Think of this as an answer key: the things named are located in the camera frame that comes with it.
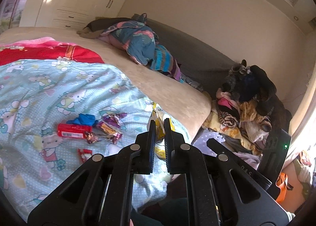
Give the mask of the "grey upholstered headboard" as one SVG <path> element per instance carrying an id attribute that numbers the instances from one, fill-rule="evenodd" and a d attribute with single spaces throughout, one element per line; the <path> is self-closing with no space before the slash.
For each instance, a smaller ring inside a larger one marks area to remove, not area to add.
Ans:
<path id="1" fill-rule="evenodd" d="M 147 20 L 147 25 L 157 34 L 159 44 L 177 60 L 181 73 L 200 83 L 204 91 L 214 97 L 235 62 L 178 29 L 151 19 Z"/>

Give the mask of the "red pink blanket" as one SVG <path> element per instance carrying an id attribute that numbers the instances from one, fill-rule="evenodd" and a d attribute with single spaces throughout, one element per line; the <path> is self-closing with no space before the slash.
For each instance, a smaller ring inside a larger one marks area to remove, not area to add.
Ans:
<path id="1" fill-rule="evenodd" d="M 94 51 L 74 43 L 60 42 L 52 37 L 1 45 L 2 66 L 22 59 L 66 59 L 80 63 L 103 63 L 102 58 Z"/>

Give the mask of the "yellow snack packet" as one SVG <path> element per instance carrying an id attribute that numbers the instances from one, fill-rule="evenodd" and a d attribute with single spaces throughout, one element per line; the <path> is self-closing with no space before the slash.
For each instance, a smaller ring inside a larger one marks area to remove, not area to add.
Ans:
<path id="1" fill-rule="evenodd" d="M 153 120 L 155 122 L 155 132 L 156 132 L 156 141 L 154 151 L 157 157 L 161 160 L 166 159 L 166 151 L 165 151 L 165 135 L 166 131 L 164 128 L 165 119 L 169 120 L 171 130 L 174 130 L 175 127 L 172 123 L 172 119 L 169 114 L 167 114 L 164 110 L 161 109 L 159 104 L 153 102 L 152 104 L 152 112 L 150 115 L 150 119 L 148 120 L 147 129 L 150 128 L 150 123 Z"/>

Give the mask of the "blue wrapper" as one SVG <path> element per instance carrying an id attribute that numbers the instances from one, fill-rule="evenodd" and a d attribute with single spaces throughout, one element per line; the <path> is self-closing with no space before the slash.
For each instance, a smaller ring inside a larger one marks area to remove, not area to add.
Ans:
<path id="1" fill-rule="evenodd" d="M 75 119 L 68 120 L 66 123 L 95 127 L 98 122 L 99 121 L 95 118 L 94 115 L 80 113 Z"/>

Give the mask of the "blue floral folded duvet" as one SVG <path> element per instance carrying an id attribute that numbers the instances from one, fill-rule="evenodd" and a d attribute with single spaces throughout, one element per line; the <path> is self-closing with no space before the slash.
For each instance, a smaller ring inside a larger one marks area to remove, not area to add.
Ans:
<path id="1" fill-rule="evenodd" d="M 146 13 L 104 29 L 99 39 L 126 51 L 139 65 L 146 66 L 154 59 L 156 34 L 147 26 Z"/>

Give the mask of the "purple candy wrapper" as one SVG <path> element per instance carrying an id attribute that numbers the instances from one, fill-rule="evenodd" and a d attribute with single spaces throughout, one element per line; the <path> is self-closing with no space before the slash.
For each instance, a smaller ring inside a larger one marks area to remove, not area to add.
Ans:
<path id="1" fill-rule="evenodd" d="M 100 115 L 102 121 L 104 121 L 106 124 L 109 124 L 116 128 L 123 128 L 125 126 L 122 120 L 127 116 L 127 113 L 101 111 Z"/>

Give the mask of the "pink cartoon door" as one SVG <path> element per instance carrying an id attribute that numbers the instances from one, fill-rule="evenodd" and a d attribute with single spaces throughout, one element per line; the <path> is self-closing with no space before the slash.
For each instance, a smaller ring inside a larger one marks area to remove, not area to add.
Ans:
<path id="1" fill-rule="evenodd" d="M 1 33 L 19 27 L 21 15 L 27 0 L 1 1 Z"/>

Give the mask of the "orange snack wrapper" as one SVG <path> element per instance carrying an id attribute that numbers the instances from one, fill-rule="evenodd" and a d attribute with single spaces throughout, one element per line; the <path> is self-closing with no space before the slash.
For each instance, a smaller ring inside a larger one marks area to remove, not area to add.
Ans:
<path id="1" fill-rule="evenodd" d="M 104 121 L 99 121 L 96 126 L 107 135 L 114 135 L 116 133 L 116 131 L 108 126 Z"/>

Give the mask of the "dark brown garment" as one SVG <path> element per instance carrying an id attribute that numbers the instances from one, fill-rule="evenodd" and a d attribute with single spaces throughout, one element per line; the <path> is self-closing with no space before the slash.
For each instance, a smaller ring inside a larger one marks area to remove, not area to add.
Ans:
<path id="1" fill-rule="evenodd" d="M 110 26 L 129 20 L 131 20 L 131 18 L 99 18 L 90 22 L 82 30 L 78 30 L 77 34 L 82 38 L 95 39 Z"/>

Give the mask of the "small red white wrapper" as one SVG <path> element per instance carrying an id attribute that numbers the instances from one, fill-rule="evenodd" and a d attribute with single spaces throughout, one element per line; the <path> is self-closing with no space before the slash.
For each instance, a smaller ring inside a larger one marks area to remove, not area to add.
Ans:
<path id="1" fill-rule="evenodd" d="M 93 155 L 93 151 L 89 150 L 89 149 L 78 149 L 77 150 L 80 161 L 82 163 L 85 163 L 92 155 Z"/>

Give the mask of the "striped colourful blanket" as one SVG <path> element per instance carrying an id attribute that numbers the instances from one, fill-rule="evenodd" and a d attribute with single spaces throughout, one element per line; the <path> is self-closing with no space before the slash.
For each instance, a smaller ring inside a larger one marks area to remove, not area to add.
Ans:
<path id="1" fill-rule="evenodd" d="M 157 44 L 154 50 L 154 59 L 151 62 L 150 69 L 159 71 L 178 82 L 183 82 L 181 70 L 176 59 L 169 50 L 161 44 Z"/>

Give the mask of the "pile of clothes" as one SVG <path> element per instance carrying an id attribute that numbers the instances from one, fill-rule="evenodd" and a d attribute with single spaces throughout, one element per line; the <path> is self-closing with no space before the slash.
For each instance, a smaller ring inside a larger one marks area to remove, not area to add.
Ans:
<path id="1" fill-rule="evenodd" d="M 270 133 L 289 131 L 292 115 L 276 93 L 263 69 L 242 60 L 218 88 L 202 128 L 220 133 L 234 154 L 258 168 Z"/>

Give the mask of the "red cylindrical tube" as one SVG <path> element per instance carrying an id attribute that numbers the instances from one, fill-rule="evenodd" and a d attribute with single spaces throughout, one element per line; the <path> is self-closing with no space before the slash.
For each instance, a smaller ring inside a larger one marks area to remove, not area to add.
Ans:
<path id="1" fill-rule="evenodd" d="M 60 123 L 57 126 L 57 135 L 60 137 L 85 139 L 85 133 L 92 132 L 92 126 Z"/>

